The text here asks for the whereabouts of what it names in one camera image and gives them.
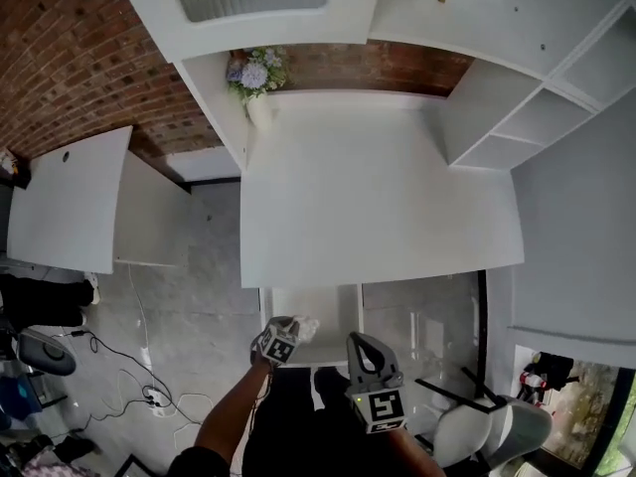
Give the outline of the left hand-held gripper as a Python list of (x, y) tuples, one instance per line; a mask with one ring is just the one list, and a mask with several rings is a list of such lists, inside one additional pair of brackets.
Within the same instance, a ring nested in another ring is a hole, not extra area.
[(271, 317), (252, 341), (251, 355), (261, 355), (273, 367), (286, 365), (300, 345), (299, 322), (293, 316)]

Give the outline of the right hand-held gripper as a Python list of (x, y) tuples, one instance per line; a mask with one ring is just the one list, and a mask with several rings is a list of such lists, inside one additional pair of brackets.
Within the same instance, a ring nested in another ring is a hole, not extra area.
[[(347, 397), (365, 433), (383, 433), (405, 427), (404, 379), (395, 352), (379, 339), (369, 335), (363, 339), (355, 331), (348, 335), (346, 346), (349, 374), (354, 383), (347, 389)], [(371, 373), (365, 357), (378, 381), (364, 384)]]

